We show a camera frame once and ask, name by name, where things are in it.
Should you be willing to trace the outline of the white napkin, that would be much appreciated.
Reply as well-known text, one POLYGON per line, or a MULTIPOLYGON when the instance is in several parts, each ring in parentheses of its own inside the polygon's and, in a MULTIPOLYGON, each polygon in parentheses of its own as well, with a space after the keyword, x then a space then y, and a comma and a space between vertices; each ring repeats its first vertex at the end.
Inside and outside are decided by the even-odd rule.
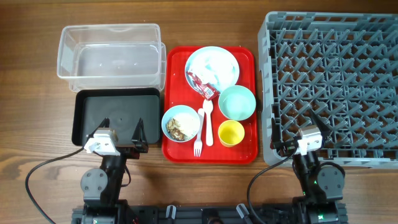
POLYGON ((188 71, 199 77, 203 83, 209 83, 219 91, 229 87, 234 79, 233 64, 217 55, 195 57, 188 71))

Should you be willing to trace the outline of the small light blue bowl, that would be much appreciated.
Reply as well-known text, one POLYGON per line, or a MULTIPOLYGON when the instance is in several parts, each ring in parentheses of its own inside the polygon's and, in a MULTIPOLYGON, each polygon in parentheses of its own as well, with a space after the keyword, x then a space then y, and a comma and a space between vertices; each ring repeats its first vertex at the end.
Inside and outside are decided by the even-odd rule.
POLYGON ((198 113, 187 105, 176 105, 169 108, 161 121, 163 133, 174 142, 190 141, 198 134, 199 127, 198 113))

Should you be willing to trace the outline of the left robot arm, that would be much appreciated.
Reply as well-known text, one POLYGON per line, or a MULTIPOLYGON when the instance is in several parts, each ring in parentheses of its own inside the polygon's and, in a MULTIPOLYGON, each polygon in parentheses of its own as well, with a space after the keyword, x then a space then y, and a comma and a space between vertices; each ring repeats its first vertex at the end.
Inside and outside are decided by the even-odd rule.
POLYGON ((81 178, 84 207, 74 212, 72 223, 139 223, 138 216, 119 194, 125 186, 123 176, 129 173, 128 159, 138 159, 149 150, 144 132, 144 122, 139 119, 131 144, 119 145, 116 131, 109 127, 109 118, 88 135, 84 149, 102 158, 98 169, 90 169, 81 178))

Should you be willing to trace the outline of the mint green bowl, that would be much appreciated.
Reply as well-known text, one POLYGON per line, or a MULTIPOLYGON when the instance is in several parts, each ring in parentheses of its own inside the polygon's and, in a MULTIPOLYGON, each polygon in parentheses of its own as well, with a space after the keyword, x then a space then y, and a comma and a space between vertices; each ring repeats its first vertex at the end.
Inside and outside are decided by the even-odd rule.
POLYGON ((234 85, 220 94, 218 106, 226 118, 243 121, 254 114, 256 98, 250 89, 241 85, 234 85))

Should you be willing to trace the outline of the food scraps rice and nuts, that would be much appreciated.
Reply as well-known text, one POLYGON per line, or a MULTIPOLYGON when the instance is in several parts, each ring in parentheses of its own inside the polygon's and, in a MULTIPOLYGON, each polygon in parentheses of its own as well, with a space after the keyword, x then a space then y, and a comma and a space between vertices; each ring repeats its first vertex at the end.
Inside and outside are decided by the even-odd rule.
POLYGON ((175 141, 188 141, 197 134, 199 120, 192 114, 179 113, 166 122, 166 130, 175 141))

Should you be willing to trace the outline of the red snack wrapper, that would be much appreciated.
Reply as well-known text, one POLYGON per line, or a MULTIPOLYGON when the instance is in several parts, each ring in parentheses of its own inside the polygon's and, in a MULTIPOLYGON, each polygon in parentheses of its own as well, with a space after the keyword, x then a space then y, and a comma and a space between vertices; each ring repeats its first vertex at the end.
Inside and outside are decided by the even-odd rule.
POLYGON ((210 101, 220 94, 211 84, 203 83, 202 80, 192 72, 187 72, 188 80, 192 82, 192 88, 197 91, 204 99, 210 101))

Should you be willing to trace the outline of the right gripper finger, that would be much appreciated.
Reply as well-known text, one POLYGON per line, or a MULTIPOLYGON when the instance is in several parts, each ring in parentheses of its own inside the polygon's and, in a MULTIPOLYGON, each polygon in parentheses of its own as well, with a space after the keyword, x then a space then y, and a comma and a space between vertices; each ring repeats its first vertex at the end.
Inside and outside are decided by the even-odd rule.
POLYGON ((272 123, 272 136, 271 140, 273 144, 279 144, 281 140, 279 125, 276 123, 275 119, 271 119, 272 123))
POLYGON ((330 128, 321 120, 321 117, 315 114, 315 112, 312 109, 310 109, 310 117, 312 123, 316 125, 320 130, 322 136, 330 135, 330 128))

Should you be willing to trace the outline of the yellow plastic cup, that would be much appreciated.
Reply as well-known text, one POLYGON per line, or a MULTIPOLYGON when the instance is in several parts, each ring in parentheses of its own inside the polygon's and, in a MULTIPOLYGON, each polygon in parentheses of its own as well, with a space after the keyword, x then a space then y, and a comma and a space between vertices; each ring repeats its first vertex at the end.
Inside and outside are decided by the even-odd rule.
POLYGON ((218 128, 220 143, 225 147, 233 147, 239 144, 245 136, 243 125, 239 121, 226 120, 218 128))

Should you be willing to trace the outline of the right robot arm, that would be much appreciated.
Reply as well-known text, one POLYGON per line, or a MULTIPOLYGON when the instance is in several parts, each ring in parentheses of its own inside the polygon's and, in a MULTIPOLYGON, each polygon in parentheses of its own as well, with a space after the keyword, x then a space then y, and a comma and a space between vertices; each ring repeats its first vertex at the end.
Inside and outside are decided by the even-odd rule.
POLYGON ((303 195, 295 197, 287 212, 288 223, 348 223, 343 198, 345 170, 334 162, 321 163, 317 151, 324 147, 331 129, 310 110, 311 126, 299 129, 299 135, 283 141, 272 121, 272 148, 292 151, 292 170, 300 182, 303 195))

